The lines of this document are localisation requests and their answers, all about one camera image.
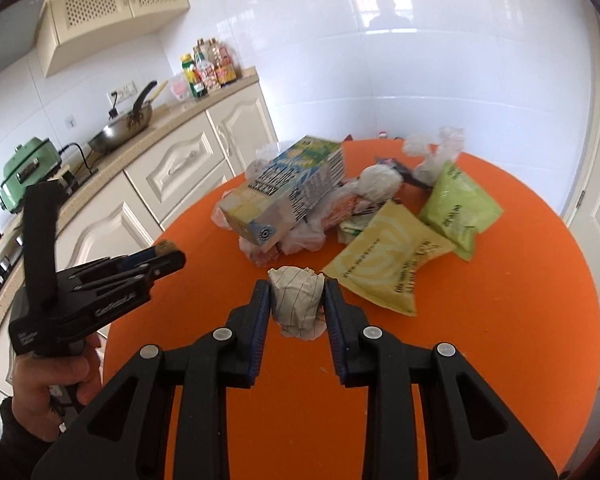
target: door hinge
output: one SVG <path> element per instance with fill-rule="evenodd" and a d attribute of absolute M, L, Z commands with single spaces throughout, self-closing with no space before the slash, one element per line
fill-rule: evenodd
<path fill-rule="evenodd" d="M 585 191 L 583 190 L 580 193 L 580 197 L 578 199 L 578 203 L 576 204 L 576 209 L 579 208 L 582 205 L 582 201 L 584 200 L 584 195 L 585 195 Z"/>

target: green snack bag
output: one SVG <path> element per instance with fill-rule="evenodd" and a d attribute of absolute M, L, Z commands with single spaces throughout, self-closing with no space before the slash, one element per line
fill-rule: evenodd
<path fill-rule="evenodd" d="M 501 214 L 502 208 L 485 190 L 448 162 L 419 218 L 455 243 L 456 254 L 469 261 L 475 251 L 475 235 L 486 231 Z"/>

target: range hood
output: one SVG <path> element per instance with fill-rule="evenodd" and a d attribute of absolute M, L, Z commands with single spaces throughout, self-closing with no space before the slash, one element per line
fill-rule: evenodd
<path fill-rule="evenodd" d="M 44 2 L 4 0 L 0 5 L 0 72 L 33 48 Z"/>

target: yellow snack bag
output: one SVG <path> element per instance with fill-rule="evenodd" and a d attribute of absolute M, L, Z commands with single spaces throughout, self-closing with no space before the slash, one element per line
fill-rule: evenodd
<path fill-rule="evenodd" d="M 454 248 L 407 208 L 389 200 L 322 272 L 376 305 L 415 316 L 415 271 Z"/>

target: human hand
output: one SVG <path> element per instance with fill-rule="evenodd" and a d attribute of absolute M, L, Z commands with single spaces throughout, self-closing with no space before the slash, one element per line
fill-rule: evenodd
<path fill-rule="evenodd" d="M 100 346 L 98 335 L 91 334 L 79 356 L 34 358 L 29 353 L 16 357 L 11 411 L 25 430 L 45 442 L 58 438 L 62 419 L 49 404 L 48 388 L 53 384 L 79 384 L 78 402 L 91 402 L 102 389 L 100 359 L 95 350 Z"/>

